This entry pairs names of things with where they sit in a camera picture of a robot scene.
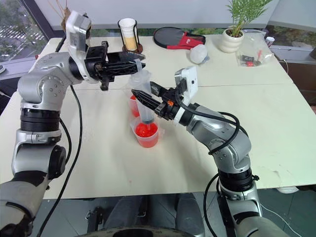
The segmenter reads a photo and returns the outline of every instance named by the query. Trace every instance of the red liquid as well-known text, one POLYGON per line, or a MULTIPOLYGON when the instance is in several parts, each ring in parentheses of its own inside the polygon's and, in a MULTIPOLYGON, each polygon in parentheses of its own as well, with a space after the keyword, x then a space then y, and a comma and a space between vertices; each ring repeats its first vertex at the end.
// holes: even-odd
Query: red liquid
MULTIPOLYGON (((151 137, 153 136, 158 130, 158 127, 156 124, 153 122, 151 124, 144 124, 140 123, 139 125, 136 126, 135 133, 140 136, 140 137, 151 137)), ((139 144, 142 147, 153 147, 158 141, 158 136, 154 137, 150 141, 140 141, 138 140, 139 144)))
MULTIPOLYGON (((132 95, 132 96, 130 97, 130 99, 136 101, 135 95, 132 95)), ((139 116, 138 109, 135 110, 135 109, 132 109, 132 108, 131 108, 131 111, 132 111, 132 114, 133 114, 135 117, 138 117, 138 116, 139 116)))

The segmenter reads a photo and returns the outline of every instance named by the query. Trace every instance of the window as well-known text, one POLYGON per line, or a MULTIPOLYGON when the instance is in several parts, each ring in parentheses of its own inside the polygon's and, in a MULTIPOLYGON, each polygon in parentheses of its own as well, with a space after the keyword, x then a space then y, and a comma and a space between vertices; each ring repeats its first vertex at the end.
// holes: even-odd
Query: window
POLYGON ((304 48, 316 47, 316 32, 293 28, 268 25, 268 36, 274 37, 274 45, 294 46, 304 48))
POLYGON ((40 54, 47 40, 18 0, 0 0, 0 62, 40 54))
MULTIPOLYGON (((155 28, 137 29, 139 36, 153 36, 155 28)), ((224 29, 222 28, 183 28, 191 34, 197 35, 217 35, 222 34, 224 29)), ((92 37, 119 37, 119 29, 92 29, 92 37)))

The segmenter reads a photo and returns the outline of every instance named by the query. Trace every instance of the plastic bag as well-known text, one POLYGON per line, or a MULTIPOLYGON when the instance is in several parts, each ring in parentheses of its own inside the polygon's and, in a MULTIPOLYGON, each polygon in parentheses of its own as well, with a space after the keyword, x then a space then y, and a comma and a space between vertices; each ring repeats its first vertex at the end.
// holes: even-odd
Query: plastic bag
POLYGON ((273 56, 263 35, 258 33, 244 34, 244 40, 236 52, 238 64, 242 67, 257 67, 266 64, 273 56))

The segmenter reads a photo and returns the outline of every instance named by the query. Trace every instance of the white flower pot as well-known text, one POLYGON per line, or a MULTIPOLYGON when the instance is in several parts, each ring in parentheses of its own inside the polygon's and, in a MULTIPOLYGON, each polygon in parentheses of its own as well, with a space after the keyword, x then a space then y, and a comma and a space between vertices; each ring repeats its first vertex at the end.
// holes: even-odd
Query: white flower pot
POLYGON ((244 38, 244 34, 243 32, 241 32, 242 36, 235 38, 235 37, 229 36, 226 33, 227 30, 231 30, 231 28, 228 28, 223 32, 222 41, 219 45, 219 48, 225 53, 234 53, 239 49, 242 43, 242 40, 244 38))

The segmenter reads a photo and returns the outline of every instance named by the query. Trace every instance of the black cable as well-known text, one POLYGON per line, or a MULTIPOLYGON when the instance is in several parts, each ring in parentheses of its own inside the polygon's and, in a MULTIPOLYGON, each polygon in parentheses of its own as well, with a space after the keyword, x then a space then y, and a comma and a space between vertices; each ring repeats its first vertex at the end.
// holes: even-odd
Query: black cable
POLYGON ((227 115, 227 116, 232 117, 235 120, 235 122, 236 122, 236 128, 235 128, 235 131, 232 134, 232 136, 227 141, 225 141, 222 145, 220 145, 219 147, 214 148, 212 151, 209 152, 210 155, 215 153, 215 152, 217 152, 217 151, 219 151, 219 150, 221 150, 222 148, 228 146, 232 142, 232 140, 234 140, 236 138, 237 134, 239 133, 239 129, 240 129, 240 122, 239 122, 239 120, 237 119, 237 117, 235 115, 232 115, 232 114, 229 114, 229 113, 225 113, 225 112, 219 112, 219 113, 222 114, 222 115, 227 115))
POLYGON ((59 44, 56 47, 55 52, 59 52, 59 50, 61 49, 61 47, 63 46, 64 42, 66 40, 66 33, 64 34, 64 36, 62 37, 61 41, 59 42, 59 44))
POLYGON ((59 203, 59 201, 60 201, 60 199, 61 199, 61 197, 62 197, 62 195, 63 195, 63 193, 64 193, 64 190, 65 190, 65 188, 66 188, 66 185, 67 185, 67 183, 68 183, 68 180, 69 180, 69 178, 70 178, 70 175, 71 175, 71 173, 72 173, 72 171, 73 171, 73 169, 74 169, 74 167, 75 167, 75 165, 76 165, 76 162, 77 162, 78 156, 79 156, 79 152, 80 152, 80 149, 81 149, 81 140, 82 140, 82 111, 81 111, 81 105, 80 105, 80 101, 79 101, 79 99, 78 99, 78 97, 77 97, 77 95, 76 95, 76 93, 75 93, 75 90, 74 90, 73 86, 71 85, 70 88, 71 88, 71 91, 72 91, 73 94, 74 94, 74 97, 75 97, 75 99, 76 99, 76 102, 77 102, 77 104, 78 104, 78 109, 79 109, 80 132, 79 132, 78 149, 77 149, 77 153, 76 153, 74 162, 73 162, 73 164, 72 164, 71 167, 70 167, 70 170, 69 170, 69 172, 68 172, 68 174, 67 174, 66 180, 65 180, 64 185, 63 185, 63 187, 62 187, 62 189, 61 189, 61 191, 60 191, 60 193, 59 193, 59 195, 58 195, 58 198, 57 198, 57 200, 55 201, 55 203, 54 203, 53 207, 51 208, 51 210, 49 211, 48 215, 46 216, 46 218, 45 218, 43 224, 41 225, 41 227, 40 227, 40 229, 39 229, 39 232, 38 232, 38 234, 37 234, 37 237, 40 237, 40 235, 41 235, 41 233, 43 232, 43 230, 44 230, 44 228, 45 228, 45 226, 46 226, 46 224, 47 224, 49 218, 51 217, 51 215, 53 214, 53 212, 54 212, 56 206, 58 205, 58 203, 59 203))
POLYGON ((72 143, 71 143, 71 137, 70 137, 70 134, 68 132, 68 129, 66 127, 66 125, 64 124, 63 120, 60 119, 60 124, 62 125, 65 133, 66 133, 66 136, 67 136, 67 140, 68 140, 68 154, 67 154, 67 157, 66 157, 66 164, 68 163, 69 161, 69 158, 70 158, 70 155, 71 155, 71 150, 72 150, 72 143))
POLYGON ((176 99, 176 102, 185 110, 187 110, 188 112, 194 114, 194 115, 197 115, 197 116, 202 116, 202 117, 205 117, 205 118, 209 118, 209 119, 216 119, 216 120, 220 120, 220 121, 223 121, 223 122, 227 122, 227 123, 230 123, 230 124, 233 124, 236 126, 235 128, 235 131, 234 133, 232 134, 232 136, 227 140, 225 141, 221 146, 211 150, 209 152, 209 154, 213 154, 214 152, 217 152, 219 151, 220 149, 228 146, 232 140, 234 140, 239 132, 239 129, 241 130, 241 125, 239 123, 239 120, 237 119, 236 116, 232 115, 232 114, 229 114, 229 113, 225 113, 225 112, 220 112, 221 114, 223 115, 227 115, 227 116, 230 116, 232 117, 235 122, 227 119, 227 118, 223 118, 223 117, 218 117, 218 116, 214 116, 214 115, 210 115, 210 114, 206 114, 206 113, 203 113, 203 112, 199 112, 199 111, 196 111, 192 108, 190 108, 189 106, 186 106, 182 101, 181 101, 181 97, 180 97, 180 91, 179 91, 179 88, 177 87, 176 88, 176 91, 175 91, 175 99, 176 99))
POLYGON ((221 194, 221 192, 219 191, 219 179, 216 182, 216 192, 217 192, 218 195, 221 194))
MULTIPOLYGON (((234 121, 231 121, 227 118, 222 118, 222 117, 218 117, 218 116, 214 116, 214 115, 209 115, 209 114, 206 114, 206 113, 203 113, 203 112, 200 112, 200 111, 196 111, 188 106, 186 106, 185 104, 183 104, 183 102, 181 101, 181 98, 180 98, 180 91, 178 88, 176 88, 176 92, 175 92, 175 99, 176 99, 176 102, 185 110, 189 111, 190 113, 194 114, 194 115, 197 115, 197 116, 202 116, 202 117, 205 117, 205 118, 209 118, 209 119, 217 119, 217 120, 220 120, 220 121, 223 121, 223 122, 227 122, 227 123, 230 123, 234 126, 236 126, 236 122, 234 121)), ((240 126, 240 130, 248 137, 248 134, 246 132, 246 130, 240 126)))
POLYGON ((209 187, 211 186, 211 184, 213 183, 213 181, 218 177, 218 173, 214 175, 214 177, 208 182, 207 186, 206 186, 206 189, 205 189, 205 192, 204 192, 204 198, 203 198, 203 213, 204 213, 204 218, 205 218, 205 222, 206 222, 206 225, 209 229, 209 231, 211 231, 212 235, 214 237, 217 237, 216 233, 213 231, 210 223, 209 223, 209 220, 208 220, 208 217, 207 217, 207 212, 206 212, 206 198, 207 198, 207 193, 208 193, 208 189, 209 187))
MULTIPOLYGON (((61 41, 57 45, 56 50, 55 50, 56 53, 58 53, 60 51, 61 47, 63 46, 63 44, 65 42, 65 40, 66 40, 66 34, 64 34, 63 38, 61 39, 61 41)), ((71 151, 72 151, 72 143, 71 143, 71 138, 70 138, 70 134, 68 132, 68 129, 67 129, 66 125, 64 124, 64 122, 62 121, 62 119, 60 119, 60 124, 64 128, 64 131, 66 133, 67 140, 68 140, 68 154, 67 154, 67 157, 66 157, 66 164, 67 164, 68 161, 69 161, 70 155, 71 155, 71 151)))

